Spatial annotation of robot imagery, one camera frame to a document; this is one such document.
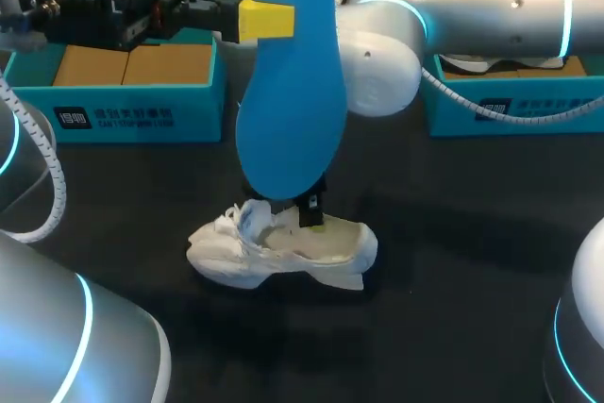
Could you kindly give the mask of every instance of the yellow bracket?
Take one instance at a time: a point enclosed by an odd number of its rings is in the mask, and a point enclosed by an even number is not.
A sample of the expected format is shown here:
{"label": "yellow bracket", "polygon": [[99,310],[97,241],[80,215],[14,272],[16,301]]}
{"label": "yellow bracket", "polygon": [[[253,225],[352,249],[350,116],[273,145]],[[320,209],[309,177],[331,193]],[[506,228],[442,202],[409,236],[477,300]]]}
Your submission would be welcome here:
{"label": "yellow bracket", "polygon": [[294,7],[243,0],[239,4],[239,40],[290,38],[294,35]]}

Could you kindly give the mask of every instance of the shoe lace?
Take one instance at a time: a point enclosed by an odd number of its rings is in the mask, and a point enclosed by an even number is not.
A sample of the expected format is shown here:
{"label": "shoe lace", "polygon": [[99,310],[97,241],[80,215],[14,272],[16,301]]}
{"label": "shoe lace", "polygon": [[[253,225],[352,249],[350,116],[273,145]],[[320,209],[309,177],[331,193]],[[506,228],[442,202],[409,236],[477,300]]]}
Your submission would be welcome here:
{"label": "shoe lace", "polygon": [[219,233],[225,233],[233,238],[237,238],[237,224],[241,217],[241,209],[237,204],[225,211],[225,214],[219,216],[214,221],[214,229]]}

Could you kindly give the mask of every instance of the white sneaker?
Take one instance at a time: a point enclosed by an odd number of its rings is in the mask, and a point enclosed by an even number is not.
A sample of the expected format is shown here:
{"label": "white sneaker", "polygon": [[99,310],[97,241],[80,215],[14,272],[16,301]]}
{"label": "white sneaker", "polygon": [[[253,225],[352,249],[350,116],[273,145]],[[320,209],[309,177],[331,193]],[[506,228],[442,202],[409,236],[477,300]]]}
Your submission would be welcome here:
{"label": "white sneaker", "polygon": [[374,232],[328,215],[321,229],[300,228],[297,208],[274,215],[268,202],[248,200],[191,235],[187,259],[229,287],[253,289],[272,274],[305,271],[325,285],[362,290],[378,252]]}
{"label": "white sneaker", "polygon": [[477,56],[458,56],[450,54],[447,56],[441,55],[441,59],[461,70],[476,74],[486,73],[491,69],[491,67],[500,61],[513,61],[529,68],[541,68],[545,70],[554,70],[564,66],[564,59],[560,57],[554,57],[551,59],[487,59]]}

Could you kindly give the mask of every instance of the black table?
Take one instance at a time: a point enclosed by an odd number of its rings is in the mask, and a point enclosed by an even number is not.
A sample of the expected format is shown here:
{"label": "black table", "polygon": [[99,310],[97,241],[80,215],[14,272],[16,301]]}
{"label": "black table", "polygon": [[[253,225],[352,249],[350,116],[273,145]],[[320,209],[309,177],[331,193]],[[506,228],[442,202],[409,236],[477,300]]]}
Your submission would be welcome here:
{"label": "black table", "polygon": [[[243,202],[227,116],[216,145],[62,146],[68,209],[37,245],[157,317],[170,402],[540,401],[553,308],[604,215],[604,136],[431,140],[419,102],[350,118],[326,210],[380,240],[365,293],[292,275],[241,292],[185,258]],[[48,195],[3,225],[34,227]]]}

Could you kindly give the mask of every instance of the glowing blue ring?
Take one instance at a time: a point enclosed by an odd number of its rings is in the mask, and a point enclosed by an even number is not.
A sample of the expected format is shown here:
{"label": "glowing blue ring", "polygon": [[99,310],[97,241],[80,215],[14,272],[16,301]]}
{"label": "glowing blue ring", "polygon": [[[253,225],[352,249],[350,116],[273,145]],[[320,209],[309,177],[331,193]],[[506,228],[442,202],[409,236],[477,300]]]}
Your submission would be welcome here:
{"label": "glowing blue ring", "polygon": [[560,45],[559,58],[568,53],[570,43],[570,30],[573,23],[573,0],[564,0],[564,24],[562,25],[562,42]]}
{"label": "glowing blue ring", "polygon": [[19,124],[19,119],[14,114],[14,112],[12,114],[12,117],[15,123],[15,132],[12,138],[12,147],[8,152],[7,160],[5,160],[4,164],[2,164],[2,166],[0,167],[0,175],[4,174],[7,171],[8,167],[10,166],[10,163],[12,162],[17,153],[17,146],[19,146],[19,135],[21,134],[21,125]]}
{"label": "glowing blue ring", "polygon": [[568,367],[568,364],[566,363],[564,356],[562,355],[562,350],[560,349],[560,342],[558,341],[558,309],[559,308],[560,308],[560,301],[558,301],[558,306],[556,306],[556,314],[554,315],[554,340],[556,341],[556,348],[558,349],[558,356],[560,356],[560,361],[562,362],[562,365],[564,366],[566,373],[571,378],[571,380],[575,383],[575,385],[577,386],[577,389],[579,389],[581,391],[581,393],[583,394],[583,396],[585,396],[585,398],[587,398],[591,403],[597,403],[587,393],[587,391],[585,389],[583,389],[583,387],[579,384],[579,382],[575,378],[575,375],[573,375],[573,372],[570,371],[570,368]]}
{"label": "glowing blue ring", "polygon": [[91,339],[92,332],[92,295],[91,289],[86,283],[86,280],[82,278],[81,275],[76,274],[80,283],[82,284],[82,289],[84,290],[84,299],[86,301],[86,313],[84,315],[84,328],[82,329],[82,338],[79,341],[79,345],[77,346],[77,351],[75,352],[74,361],[72,362],[72,366],[69,367],[69,371],[63,380],[63,383],[60,385],[59,390],[55,397],[51,400],[50,403],[61,403],[69,390],[71,389],[74,381],[76,380],[77,372],[79,371],[79,367],[82,365],[82,361],[84,361],[84,355],[86,354],[86,349],[88,348],[88,342]]}
{"label": "glowing blue ring", "polygon": [[361,0],[359,3],[366,4],[367,2],[390,2],[391,4],[397,4],[403,8],[408,9],[411,13],[415,15],[417,19],[419,19],[419,22],[422,23],[422,27],[424,28],[424,35],[426,35],[426,38],[428,37],[428,25],[426,24],[426,21],[422,17],[422,14],[417,10],[417,8],[409,2],[405,2],[404,0]]}

